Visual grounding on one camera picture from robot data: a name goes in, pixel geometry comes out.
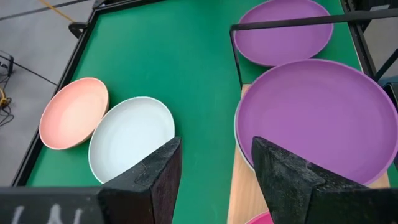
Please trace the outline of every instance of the green table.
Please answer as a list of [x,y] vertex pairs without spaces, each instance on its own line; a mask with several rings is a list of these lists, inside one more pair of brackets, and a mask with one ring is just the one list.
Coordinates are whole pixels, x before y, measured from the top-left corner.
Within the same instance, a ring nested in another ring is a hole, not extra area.
[[[262,0],[166,0],[91,16],[61,86],[96,77],[108,87],[110,107],[151,96],[171,110],[183,139],[183,172],[174,223],[226,223],[234,159],[233,120],[241,89],[229,27]],[[343,14],[339,0],[317,0]],[[347,24],[317,58],[360,69]],[[240,58],[243,82],[266,68]],[[43,147],[28,186],[90,186],[88,143],[65,151]]]

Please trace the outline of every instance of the wooden board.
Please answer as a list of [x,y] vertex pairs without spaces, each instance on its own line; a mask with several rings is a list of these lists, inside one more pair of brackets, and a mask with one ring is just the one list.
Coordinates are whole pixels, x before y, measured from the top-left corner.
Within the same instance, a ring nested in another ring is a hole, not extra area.
[[[243,85],[242,96],[250,85]],[[235,148],[232,171],[231,195],[229,197],[228,224],[245,224],[256,215],[268,210],[256,175]],[[369,185],[372,188],[390,187],[387,172]]]

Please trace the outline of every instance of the purple plate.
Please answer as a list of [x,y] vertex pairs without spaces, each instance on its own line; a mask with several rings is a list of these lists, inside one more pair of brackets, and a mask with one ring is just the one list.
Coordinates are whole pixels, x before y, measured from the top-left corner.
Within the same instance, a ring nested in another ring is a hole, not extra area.
[[[265,22],[304,17],[329,16],[310,0],[272,0],[248,11],[239,21]],[[309,59],[329,42],[333,24],[241,30],[235,32],[235,45],[248,60],[265,66],[283,65]]]
[[398,115],[376,82],[346,65],[302,60],[262,74],[238,106],[236,134],[253,165],[261,136],[360,184],[377,180],[397,153]]

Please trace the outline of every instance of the concrete floor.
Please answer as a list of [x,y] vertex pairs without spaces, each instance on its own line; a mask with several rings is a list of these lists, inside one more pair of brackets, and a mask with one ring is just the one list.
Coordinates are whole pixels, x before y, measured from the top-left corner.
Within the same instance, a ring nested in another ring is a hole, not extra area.
[[[47,0],[60,4],[71,0]],[[93,0],[61,7],[76,21],[85,22]],[[77,39],[69,32],[69,22],[53,11],[38,12],[12,19],[13,14],[43,7],[38,0],[0,0],[0,50],[15,57],[17,63],[58,83]],[[365,37],[377,68],[398,47],[398,18],[372,21]],[[398,62],[383,80],[398,82]],[[15,118],[0,127],[0,186],[10,185],[28,145],[37,130],[40,116],[55,86],[15,66],[6,89],[12,98]]]

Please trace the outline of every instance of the pink plate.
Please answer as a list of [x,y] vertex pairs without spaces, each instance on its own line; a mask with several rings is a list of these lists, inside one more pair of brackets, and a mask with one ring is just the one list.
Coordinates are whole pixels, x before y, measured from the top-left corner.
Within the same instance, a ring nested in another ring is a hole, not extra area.
[[274,222],[272,221],[271,214],[269,212],[264,212],[256,217],[254,217],[252,220],[247,222],[246,224],[273,224]]
[[108,110],[106,86],[96,78],[76,80],[60,90],[44,109],[39,133],[51,149],[68,149],[87,140]]

